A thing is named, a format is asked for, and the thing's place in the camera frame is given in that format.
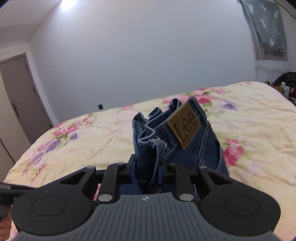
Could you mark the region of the person's left hand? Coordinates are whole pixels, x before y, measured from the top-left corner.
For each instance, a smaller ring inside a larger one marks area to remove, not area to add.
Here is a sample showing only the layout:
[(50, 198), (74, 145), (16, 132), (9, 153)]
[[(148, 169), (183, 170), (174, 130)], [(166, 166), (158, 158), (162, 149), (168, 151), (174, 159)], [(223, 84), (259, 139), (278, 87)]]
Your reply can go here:
[(0, 240), (7, 240), (10, 237), (11, 223), (11, 212), (8, 211), (5, 219), (0, 222)]

